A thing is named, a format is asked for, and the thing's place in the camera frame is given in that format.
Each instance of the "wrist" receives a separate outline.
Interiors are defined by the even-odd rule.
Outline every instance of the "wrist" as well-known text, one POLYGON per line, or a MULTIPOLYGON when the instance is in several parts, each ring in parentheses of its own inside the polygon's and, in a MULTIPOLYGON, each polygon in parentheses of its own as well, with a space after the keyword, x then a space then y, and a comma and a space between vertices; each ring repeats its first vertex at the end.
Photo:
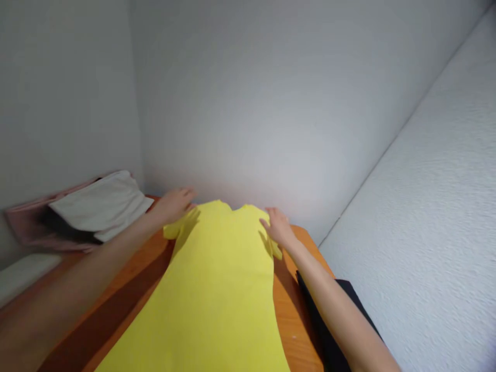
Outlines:
POLYGON ((292 237, 283 244, 283 247, 289 254, 292 254, 301 249, 302 243, 296 237, 292 237))

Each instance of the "forearm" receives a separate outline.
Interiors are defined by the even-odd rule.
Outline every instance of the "forearm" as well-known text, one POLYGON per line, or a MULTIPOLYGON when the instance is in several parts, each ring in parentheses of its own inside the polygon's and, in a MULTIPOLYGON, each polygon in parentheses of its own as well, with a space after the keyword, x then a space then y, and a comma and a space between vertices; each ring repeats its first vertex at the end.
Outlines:
POLYGON ((295 239, 286 250, 352 369, 399 371, 389 350, 360 310, 306 247, 295 239))
POLYGON ((160 226, 149 215, 85 257, 0 328, 0 361, 8 371, 36 371, 94 304, 129 258, 160 226))

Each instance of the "right hand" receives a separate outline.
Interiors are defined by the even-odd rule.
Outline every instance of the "right hand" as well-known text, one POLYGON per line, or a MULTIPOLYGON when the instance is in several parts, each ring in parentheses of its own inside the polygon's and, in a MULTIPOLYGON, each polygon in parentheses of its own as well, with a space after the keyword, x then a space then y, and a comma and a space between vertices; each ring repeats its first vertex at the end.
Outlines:
POLYGON ((289 225, 289 218, 284 215, 284 213, 277 208, 266 208, 265 210, 269 213, 270 224, 264 219, 260 219, 260 223, 273 241, 285 249, 288 249, 293 246, 294 243, 298 242, 289 225))

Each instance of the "gray wall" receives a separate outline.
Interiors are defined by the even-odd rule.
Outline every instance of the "gray wall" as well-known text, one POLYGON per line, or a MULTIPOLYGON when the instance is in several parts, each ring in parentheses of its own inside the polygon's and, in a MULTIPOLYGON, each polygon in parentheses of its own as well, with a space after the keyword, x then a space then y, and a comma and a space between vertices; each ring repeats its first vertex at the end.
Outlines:
MULTIPOLYGON (((0 5, 0 208, 126 168, 143 183, 127 3, 0 5)), ((0 267, 21 251, 0 223, 0 267)))
POLYGON ((277 205, 320 243, 488 4, 133 1, 146 189, 277 205))
POLYGON ((320 249, 404 371, 496 368, 496 8, 320 249))

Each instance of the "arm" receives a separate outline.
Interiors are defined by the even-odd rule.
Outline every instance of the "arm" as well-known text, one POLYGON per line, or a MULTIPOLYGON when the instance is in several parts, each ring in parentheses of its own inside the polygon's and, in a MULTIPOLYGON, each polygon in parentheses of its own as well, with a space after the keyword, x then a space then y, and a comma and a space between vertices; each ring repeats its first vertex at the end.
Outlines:
POLYGON ((400 371, 388 348, 346 292, 296 238, 288 218, 277 208, 267 208, 267 211, 270 225, 265 220, 260 222, 272 240, 283 246, 295 262, 352 371, 400 371))
POLYGON ((194 208, 194 196, 192 189, 167 193, 149 213, 6 319, 0 327, 0 369, 37 371, 143 243, 163 225, 175 222, 194 208))

